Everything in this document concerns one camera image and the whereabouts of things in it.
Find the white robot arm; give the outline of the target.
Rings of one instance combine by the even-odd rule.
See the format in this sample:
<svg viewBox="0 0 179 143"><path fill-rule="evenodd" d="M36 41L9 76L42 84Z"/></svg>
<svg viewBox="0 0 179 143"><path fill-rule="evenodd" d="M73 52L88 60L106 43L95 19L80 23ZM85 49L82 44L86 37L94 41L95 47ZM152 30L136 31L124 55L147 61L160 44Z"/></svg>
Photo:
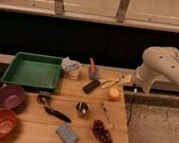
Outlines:
<svg viewBox="0 0 179 143"><path fill-rule="evenodd" d="M143 64L134 72L134 83L148 94L158 76L165 76L179 86L179 50L175 47L147 47Z"/></svg>

